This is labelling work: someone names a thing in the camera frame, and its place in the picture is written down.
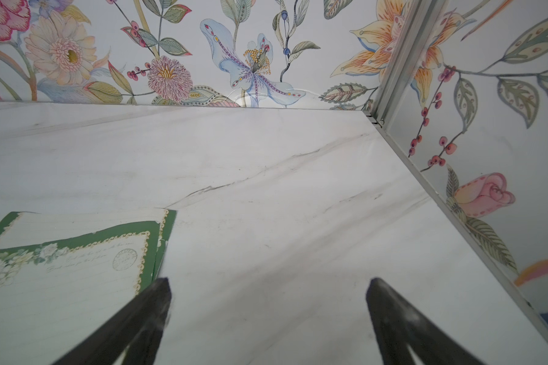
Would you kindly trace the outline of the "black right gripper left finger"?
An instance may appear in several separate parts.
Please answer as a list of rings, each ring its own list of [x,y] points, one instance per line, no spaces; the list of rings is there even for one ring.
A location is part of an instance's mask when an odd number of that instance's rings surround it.
[[[56,364],[153,364],[167,324],[172,293],[157,278]]]

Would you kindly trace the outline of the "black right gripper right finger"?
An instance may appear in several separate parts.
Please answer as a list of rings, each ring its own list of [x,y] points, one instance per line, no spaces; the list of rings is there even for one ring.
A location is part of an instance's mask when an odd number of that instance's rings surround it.
[[[365,295],[376,342],[385,364],[481,364],[381,278]]]

